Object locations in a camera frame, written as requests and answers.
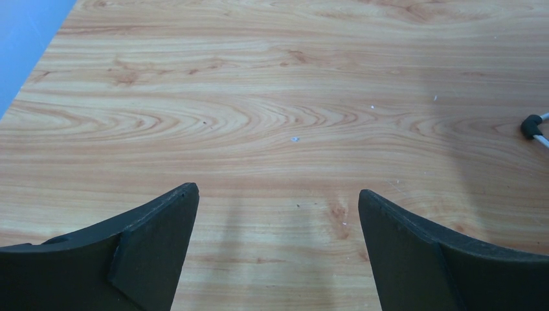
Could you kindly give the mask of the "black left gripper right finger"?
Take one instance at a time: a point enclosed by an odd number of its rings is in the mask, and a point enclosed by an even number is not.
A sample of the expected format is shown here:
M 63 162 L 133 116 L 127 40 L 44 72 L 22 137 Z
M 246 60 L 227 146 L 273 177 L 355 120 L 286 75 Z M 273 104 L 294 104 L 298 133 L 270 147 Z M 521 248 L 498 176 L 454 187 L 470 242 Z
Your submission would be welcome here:
M 358 211 L 383 310 L 547 310 L 548 257 L 490 244 L 371 190 Z

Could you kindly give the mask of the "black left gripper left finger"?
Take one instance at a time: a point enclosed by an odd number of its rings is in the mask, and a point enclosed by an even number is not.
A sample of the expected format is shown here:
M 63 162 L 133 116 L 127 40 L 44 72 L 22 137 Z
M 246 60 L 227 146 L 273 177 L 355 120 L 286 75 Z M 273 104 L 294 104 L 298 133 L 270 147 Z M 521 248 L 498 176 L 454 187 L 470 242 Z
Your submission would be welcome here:
M 171 309 L 198 204 L 185 183 L 42 244 L 2 247 L 1 309 Z

